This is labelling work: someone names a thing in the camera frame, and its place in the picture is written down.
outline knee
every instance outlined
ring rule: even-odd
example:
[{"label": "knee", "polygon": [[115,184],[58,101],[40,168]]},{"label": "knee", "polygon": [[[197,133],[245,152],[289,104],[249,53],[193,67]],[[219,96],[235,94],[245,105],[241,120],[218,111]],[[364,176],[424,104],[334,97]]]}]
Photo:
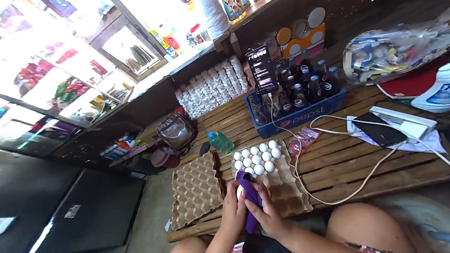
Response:
[{"label": "knee", "polygon": [[204,253],[208,245],[199,237],[190,237],[181,240],[171,250],[171,253]]},{"label": "knee", "polygon": [[345,204],[336,208],[332,213],[330,219],[392,219],[391,216],[382,209],[369,205],[366,203],[351,203]]}]

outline leg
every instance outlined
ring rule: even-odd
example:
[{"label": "leg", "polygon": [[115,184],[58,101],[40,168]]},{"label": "leg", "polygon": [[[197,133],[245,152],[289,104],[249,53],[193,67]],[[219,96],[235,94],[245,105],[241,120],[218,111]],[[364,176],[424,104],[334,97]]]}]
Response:
[{"label": "leg", "polygon": [[171,253],[205,253],[211,242],[208,238],[190,237],[180,241]]},{"label": "leg", "polygon": [[326,238],[393,253],[415,252],[400,225],[389,214],[364,203],[347,204],[334,210]]}]

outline charging cable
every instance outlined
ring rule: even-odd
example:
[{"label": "charging cable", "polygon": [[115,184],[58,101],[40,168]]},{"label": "charging cable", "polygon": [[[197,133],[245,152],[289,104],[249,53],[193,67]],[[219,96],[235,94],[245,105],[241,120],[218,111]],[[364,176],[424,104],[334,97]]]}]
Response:
[{"label": "charging cable", "polygon": [[[371,172],[367,175],[367,177],[364,179],[364,181],[363,181],[363,183],[361,184],[361,186],[360,186],[354,193],[352,193],[351,195],[349,195],[349,196],[346,197],[345,199],[342,199],[342,200],[339,200],[339,201],[336,201],[336,202],[325,202],[325,201],[322,201],[322,200],[316,198],[315,196],[313,196],[313,194],[311,194],[311,193],[306,189],[305,185],[303,184],[303,181],[302,181],[302,179],[300,178],[300,174],[298,173],[298,168],[297,168],[297,167],[298,167],[298,160],[300,160],[300,153],[302,152],[302,142],[301,142],[300,138],[299,138],[296,134],[292,133],[291,131],[289,131],[289,130],[286,129],[286,128],[282,128],[282,127],[279,127],[279,126],[275,125],[275,122],[274,122],[274,116],[273,116],[274,101],[272,100],[272,93],[269,93],[269,97],[270,97],[270,101],[271,101],[271,103],[272,103],[270,116],[271,116],[271,118],[272,118],[272,123],[273,123],[273,125],[274,125],[276,128],[283,129],[283,130],[286,130],[286,131],[290,132],[295,138],[297,138],[298,142],[300,143],[300,151],[298,152],[297,160],[295,161],[295,174],[294,174],[294,175],[298,178],[298,180],[300,181],[301,186],[305,189],[306,193],[307,193],[309,196],[311,196],[311,197],[314,198],[315,200],[317,200],[317,201],[319,201],[319,202],[321,202],[321,203],[323,203],[323,204],[326,204],[326,205],[337,205],[337,204],[341,204],[341,203],[343,203],[343,202],[349,200],[350,198],[352,198],[352,197],[355,196],[356,194],[358,194],[358,193],[364,188],[365,184],[367,183],[367,181],[369,180],[369,178],[373,175],[373,173],[375,173],[375,170],[377,170],[378,166],[379,166],[384,160],[386,160],[388,157],[390,157],[390,156],[391,156],[397,149],[399,149],[404,143],[407,142],[407,140],[405,140],[405,141],[399,143],[399,144],[398,144],[391,152],[389,152],[389,154],[387,154],[385,157],[383,157],[381,160],[379,160],[378,163],[377,163],[377,164],[374,166],[374,168],[372,169],[372,171],[371,171]],[[418,138],[416,138],[416,137],[414,137],[414,136],[411,136],[410,134],[406,133],[405,131],[403,131],[403,130],[397,128],[397,127],[394,127],[394,126],[391,126],[391,125],[388,125],[388,124],[376,123],[376,122],[367,122],[367,121],[361,121],[361,120],[355,120],[355,119],[347,119],[347,118],[336,117],[336,116],[332,116],[332,115],[322,115],[322,116],[317,117],[317,118],[314,119],[313,121],[311,121],[311,123],[310,123],[310,128],[311,128],[311,129],[315,129],[315,130],[319,130],[319,131],[324,131],[324,132],[327,132],[327,133],[333,133],[333,134],[347,134],[347,135],[350,134],[350,133],[348,133],[348,132],[335,132],[335,131],[330,131],[330,130],[320,129],[320,128],[318,128],[318,127],[312,127],[312,124],[313,124],[316,120],[318,120],[318,119],[320,119],[320,118],[322,118],[322,117],[333,117],[333,118],[337,118],[337,119],[343,119],[343,120],[349,120],[349,121],[361,122],[361,123],[368,123],[368,124],[374,124],[374,125],[381,125],[381,126],[387,126],[387,127],[391,127],[391,128],[397,129],[397,130],[399,130],[400,132],[402,132],[402,133],[404,133],[405,135],[407,135],[408,137],[413,138],[413,139],[417,140],[418,142],[420,142],[422,145],[424,145],[425,147],[427,147],[428,149],[430,149],[432,152],[434,152],[434,153],[435,153],[439,158],[441,158],[444,162],[446,162],[448,165],[450,165],[450,161],[449,161],[449,160],[447,160],[447,159],[446,159],[444,156],[442,156],[440,153],[438,153],[437,151],[435,151],[434,149],[432,149],[430,146],[428,146],[428,145],[427,145],[426,143],[424,143],[422,140],[420,140],[420,139],[418,139]]]}]

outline pepsi logo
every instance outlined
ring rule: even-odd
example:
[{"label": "pepsi logo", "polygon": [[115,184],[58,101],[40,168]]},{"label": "pepsi logo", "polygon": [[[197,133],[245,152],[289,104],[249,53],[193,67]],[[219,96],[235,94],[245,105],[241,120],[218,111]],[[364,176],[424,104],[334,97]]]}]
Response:
[{"label": "pepsi logo", "polygon": [[290,120],[283,121],[283,122],[280,124],[280,127],[286,127],[286,126],[289,125],[290,123],[291,123]]}]

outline plastic bag of trash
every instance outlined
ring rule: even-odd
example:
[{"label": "plastic bag of trash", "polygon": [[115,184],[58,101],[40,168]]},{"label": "plastic bag of trash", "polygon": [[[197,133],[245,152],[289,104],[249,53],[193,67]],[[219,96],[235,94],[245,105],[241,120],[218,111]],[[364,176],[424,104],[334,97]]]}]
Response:
[{"label": "plastic bag of trash", "polygon": [[450,9],[425,23],[398,24],[364,32],[343,53],[343,69],[353,84],[382,83],[418,68],[450,47]]}]

